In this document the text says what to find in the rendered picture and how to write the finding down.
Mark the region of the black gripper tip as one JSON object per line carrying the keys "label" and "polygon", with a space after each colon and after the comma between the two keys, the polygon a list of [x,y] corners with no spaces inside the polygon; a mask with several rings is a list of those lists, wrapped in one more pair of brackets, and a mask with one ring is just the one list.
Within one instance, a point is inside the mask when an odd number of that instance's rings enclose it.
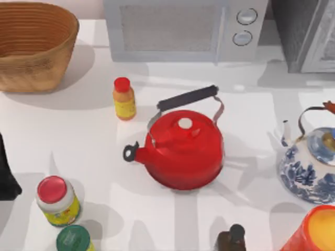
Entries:
{"label": "black gripper tip", "polygon": [[13,201],[22,191],[10,170],[3,137],[0,133],[0,201]]}

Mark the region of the round microwave knob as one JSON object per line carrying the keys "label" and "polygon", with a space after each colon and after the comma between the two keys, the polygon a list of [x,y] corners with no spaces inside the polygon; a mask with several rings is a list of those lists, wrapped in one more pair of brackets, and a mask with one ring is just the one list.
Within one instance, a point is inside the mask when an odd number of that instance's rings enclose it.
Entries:
{"label": "round microwave knob", "polygon": [[247,30],[235,33],[232,41],[236,46],[243,47],[248,45],[253,39],[252,33]]}
{"label": "round microwave knob", "polygon": [[238,12],[237,22],[241,25],[250,25],[256,21],[258,13],[255,9],[249,8]]}

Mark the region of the dark brown bottle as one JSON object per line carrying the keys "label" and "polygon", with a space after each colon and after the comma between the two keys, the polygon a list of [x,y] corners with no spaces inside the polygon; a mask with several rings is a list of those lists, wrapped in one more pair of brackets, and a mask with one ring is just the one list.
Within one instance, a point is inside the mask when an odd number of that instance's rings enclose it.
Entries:
{"label": "dark brown bottle", "polygon": [[247,251],[244,236],[244,227],[233,224],[228,231],[218,234],[213,251]]}

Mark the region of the orange cup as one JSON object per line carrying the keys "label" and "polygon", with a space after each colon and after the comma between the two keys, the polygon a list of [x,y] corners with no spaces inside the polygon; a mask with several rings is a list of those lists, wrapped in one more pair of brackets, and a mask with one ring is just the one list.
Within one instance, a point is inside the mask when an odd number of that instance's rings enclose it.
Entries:
{"label": "orange cup", "polygon": [[313,208],[280,251],[335,251],[335,206]]}

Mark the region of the white jar with red lid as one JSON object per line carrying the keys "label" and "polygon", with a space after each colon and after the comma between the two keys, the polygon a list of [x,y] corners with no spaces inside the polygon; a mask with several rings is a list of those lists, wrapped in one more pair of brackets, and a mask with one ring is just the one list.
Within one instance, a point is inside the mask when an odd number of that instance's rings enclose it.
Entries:
{"label": "white jar with red lid", "polygon": [[47,221],[56,227],[73,224],[81,212],[81,205],[72,184],[56,175],[40,181],[36,202]]}

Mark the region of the woven brown basket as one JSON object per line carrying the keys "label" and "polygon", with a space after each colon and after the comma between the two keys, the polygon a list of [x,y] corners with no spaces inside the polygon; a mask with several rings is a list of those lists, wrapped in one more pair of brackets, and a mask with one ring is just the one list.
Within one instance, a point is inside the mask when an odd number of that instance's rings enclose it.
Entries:
{"label": "woven brown basket", "polygon": [[0,91],[47,92],[68,68],[80,24],[43,2],[0,2]]}

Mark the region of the orange bottle with red cap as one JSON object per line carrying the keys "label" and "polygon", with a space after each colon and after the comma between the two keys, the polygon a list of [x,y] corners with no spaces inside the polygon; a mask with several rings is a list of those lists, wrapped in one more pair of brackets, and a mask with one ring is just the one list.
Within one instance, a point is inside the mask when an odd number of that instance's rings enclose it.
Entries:
{"label": "orange bottle with red cap", "polygon": [[135,95],[128,78],[118,77],[114,80],[113,100],[119,119],[131,120],[136,115]]}

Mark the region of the pale microwave oven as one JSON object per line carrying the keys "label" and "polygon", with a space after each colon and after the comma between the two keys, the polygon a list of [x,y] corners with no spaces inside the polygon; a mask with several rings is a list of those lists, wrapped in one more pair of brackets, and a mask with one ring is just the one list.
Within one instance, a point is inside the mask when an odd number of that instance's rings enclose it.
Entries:
{"label": "pale microwave oven", "polygon": [[[247,62],[256,53],[269,0],[103,0],[111,58],[115,62]],[[237,22],[257,11],[250,25]],[[235,33],[252,41],[236,46]]]}

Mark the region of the jar with green lid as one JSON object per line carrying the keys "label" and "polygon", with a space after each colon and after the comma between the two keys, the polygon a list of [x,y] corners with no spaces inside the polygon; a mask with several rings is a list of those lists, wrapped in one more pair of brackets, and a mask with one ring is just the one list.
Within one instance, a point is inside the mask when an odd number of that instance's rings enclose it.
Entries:
{"label": "jar with green lid", "polygon": [[81,225],[69,225],[56,239],[57,251],[96,251],[88,230]]}

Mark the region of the blue and white teapot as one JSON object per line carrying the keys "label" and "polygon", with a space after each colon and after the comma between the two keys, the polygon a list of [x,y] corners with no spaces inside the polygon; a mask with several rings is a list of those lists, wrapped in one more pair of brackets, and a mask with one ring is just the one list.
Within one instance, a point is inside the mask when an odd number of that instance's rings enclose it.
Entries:
{"label": "blue and white teapot", "polygon": [[281,144],[286,151],[278,164],[283,185],[298,198],[312,204],[335,203],[335,128],[320,127],[291,139],[291,128],[283,121]]}

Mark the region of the red kettle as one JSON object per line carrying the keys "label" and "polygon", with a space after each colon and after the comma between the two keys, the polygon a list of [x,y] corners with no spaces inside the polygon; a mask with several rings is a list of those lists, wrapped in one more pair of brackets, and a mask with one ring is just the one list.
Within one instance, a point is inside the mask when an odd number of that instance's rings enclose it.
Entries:
{"label": "red kettle", "polygon": [[[153,179],[171,189],[193,190],[211,183],[225,158],[224,139],[217,126],[225,106],[218,91],[211,85],[160,100],[158,113],[147,124],[144,147],[138,142],[126,145],[123,159],[143,164]],[[220,104],[212,119],[179,109],[210,97]]]}

